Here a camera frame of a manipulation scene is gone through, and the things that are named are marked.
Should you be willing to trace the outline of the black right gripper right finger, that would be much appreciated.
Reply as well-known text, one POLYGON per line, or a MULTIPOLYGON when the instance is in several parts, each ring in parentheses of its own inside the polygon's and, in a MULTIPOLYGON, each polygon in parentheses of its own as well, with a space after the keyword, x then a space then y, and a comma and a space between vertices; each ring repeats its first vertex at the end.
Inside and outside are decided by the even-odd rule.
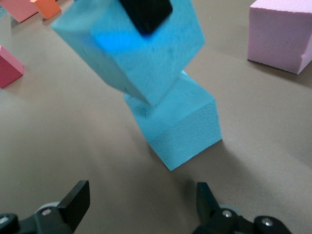
POLYGON ((196 188, 196 209, 201 225, 206 225, 220 206, 206 182, 198 182, 196 188))

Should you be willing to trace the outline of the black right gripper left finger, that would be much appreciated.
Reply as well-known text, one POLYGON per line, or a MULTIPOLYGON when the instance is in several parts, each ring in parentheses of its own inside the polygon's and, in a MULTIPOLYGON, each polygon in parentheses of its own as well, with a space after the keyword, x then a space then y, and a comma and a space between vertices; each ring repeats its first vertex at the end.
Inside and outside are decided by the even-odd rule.
POLYGON ((90 207, 88 180, 80 180, 58 204, 58 210, 70 228, 77 228, 90 207))

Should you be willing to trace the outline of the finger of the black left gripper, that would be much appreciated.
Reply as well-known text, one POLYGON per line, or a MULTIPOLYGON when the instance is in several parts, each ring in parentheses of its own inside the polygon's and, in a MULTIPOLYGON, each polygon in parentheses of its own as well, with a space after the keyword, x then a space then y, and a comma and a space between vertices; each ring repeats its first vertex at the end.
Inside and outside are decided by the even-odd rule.
POLYGON ((150 37, 172 14, 169 0, 120 0, 134 27, 144 38, 150 37))

